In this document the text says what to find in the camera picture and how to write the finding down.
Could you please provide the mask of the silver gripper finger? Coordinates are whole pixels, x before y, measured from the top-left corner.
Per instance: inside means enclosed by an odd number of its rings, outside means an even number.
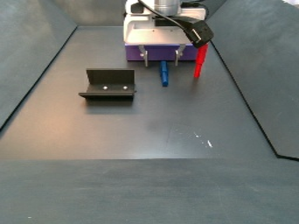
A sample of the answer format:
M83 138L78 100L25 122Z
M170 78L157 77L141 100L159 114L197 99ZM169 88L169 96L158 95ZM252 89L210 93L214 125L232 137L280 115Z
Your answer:
M149 51L146 50L145 45L138 46L141 51L141 57L145 59L145 66L149 67Z
M175 50L175 66L179 66L179 59L183 56L183 51L186 48L186 44L181 44L179 48Z

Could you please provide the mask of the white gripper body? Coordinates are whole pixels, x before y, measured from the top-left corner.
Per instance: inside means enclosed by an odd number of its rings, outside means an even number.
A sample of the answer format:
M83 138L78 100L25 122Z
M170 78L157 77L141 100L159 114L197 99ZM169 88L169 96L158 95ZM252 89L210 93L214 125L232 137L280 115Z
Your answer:
M190 17L205 20L207 9L183 0L126 0L125 42L129 45L190 44L183 29L153 11L175 20Z

